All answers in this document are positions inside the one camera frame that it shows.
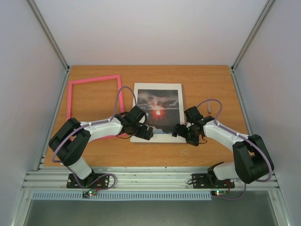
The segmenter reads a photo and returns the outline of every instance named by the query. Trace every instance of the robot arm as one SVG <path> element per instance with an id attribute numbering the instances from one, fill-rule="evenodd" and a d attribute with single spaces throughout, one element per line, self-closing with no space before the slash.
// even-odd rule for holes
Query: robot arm
<path id="1" fill-rule="evenodd" d="M 109 118 L 101 121 L 79 122 L 71 118 L 50 139 L 49 147 L 55 151 L 75 129 L 81 128 L 74 134 L 75 138 L 69 138 L 56 155 L 64 166 L 71 169 L 85 185 L 89 185 L 95 178 L 95 173 L 82 157 L 86 145 L 95 139 L 123 133 L 150 140 L 153 132 L 152 127 L 148 128 L 144 125 L 146 120 L 146 113 L 137 106 L 134 106 L 130 112 L 115 115 L 112 120 Z"/>
<path id="2" fill-rule="evenodd" d="M 239 178 L 250 184 L 269 173 L 269 168 L 262 155 L 246 140 L 261 149 L 274 170 L 273 162 L 260 136 L 237 133 L 218 121 L 215 122 L 212 116 L 203 117 L 195 106 L 187 109 L 184 113 L 188 125 L 177 124 L 173 137 L 179 135 L 186 139 L 187 144 L 194 146 L 199 145 L 199 136 L 209 137 L 233 152 L 234 162 L 220 162 L 208 169 L 207 177 L 212 186 L 219 180 L 230 178 Z"/>

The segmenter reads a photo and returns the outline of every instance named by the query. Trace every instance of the red wire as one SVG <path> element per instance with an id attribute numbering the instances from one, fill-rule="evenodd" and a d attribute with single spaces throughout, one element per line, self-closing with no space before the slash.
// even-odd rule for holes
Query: red wire
<path id="1" fill-rule="evenodd" d="M 227 181 L 227 180 L 224 180 L 224 182 L 228 185 L 228 187 L 229 187 L 229 189 L 227 190 L 227 193 L 229 193 L 230 192 L 230 190 L 231 190 L 231 186 L 230 186 L 230 184 L 229 184 L 229 182 Z"/>
<path id="2" fill-rule="evenodd" d="M 99 183 L 99 187 L 96 189 L 96 192 L 98 192 L 99 191 L 99 189 L 101 188 L 101 186 L 102 186 L 102 183 L 98 180 L 97 181 L 98 183 Z"/>

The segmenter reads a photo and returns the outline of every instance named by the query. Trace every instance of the gray vent strip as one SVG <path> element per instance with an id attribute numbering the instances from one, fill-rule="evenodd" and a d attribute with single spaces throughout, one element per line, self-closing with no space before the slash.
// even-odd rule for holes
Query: gray vent strip
<path id="1" fill-rule="evenodd" d="M 211 200 L 209 191 L 177 192 L 110 192 L 102 191 L 96 196 L 83 198 L 82 191 L 35 191 L 33 200 L 95 200 L 95 201 L 135 201 L 135 200 Z"/>

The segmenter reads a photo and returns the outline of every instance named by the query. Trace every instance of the wooden table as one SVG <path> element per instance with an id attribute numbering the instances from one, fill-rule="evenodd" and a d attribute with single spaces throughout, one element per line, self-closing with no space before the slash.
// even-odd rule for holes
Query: wooden table
<path id="1" fill-rule="evenodd" d="M 219 121 L 239 132 L 246 133 L 246 126 L 228 66 L 201 65 L 103 65 L 73 66 L 71 80 L 120 74 L 123 86 L 134 89 L 135 82 L 181 83 L 184 109 L 210 98 L 223 103 Z M 79 121 L 106 119 L 112 115 L 116 93 L 116 80 L 74 85 L 72 89 L 72 117 Z M 123 91 L 125 110 L 132 108 L 130 91 Z M 65 89 L 53 134 L 66 121 L 67 87 Z M 208 115 L 207 104 L 199 108 Z M 211 103 L 211 115 L 219 110 Z M 217 141 L 207 138 L 204 145 L 141 144 L 117 137 L 90 142 L 83 157 L 91 166 L 211 166 L 221 161 L 233 161 L 232 152 Z M 48 149 L 44 165 L 52 163 L 52 150 Z"/>

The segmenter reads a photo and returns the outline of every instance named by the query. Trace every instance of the white enclosure wall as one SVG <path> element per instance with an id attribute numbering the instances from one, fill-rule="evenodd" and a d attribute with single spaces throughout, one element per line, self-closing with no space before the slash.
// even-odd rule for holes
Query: white enclosure wall
<path id="1" fill-rule="evenodd" d="M 277 0 L 237 69 L 253 132 L 266 142 L 296 226 L 301 222 L 300 12 L 300 0 Z"/>
<path id="2" fill-rule="evenodd" d="M 267 0 L 36 0 L 69 65 L 232 65 Z"/>
<path id="3" fill-rule="evenodd" d="M 25 0 L 0 6 L 0 225 L 35 170 L 65 70 Z"/>

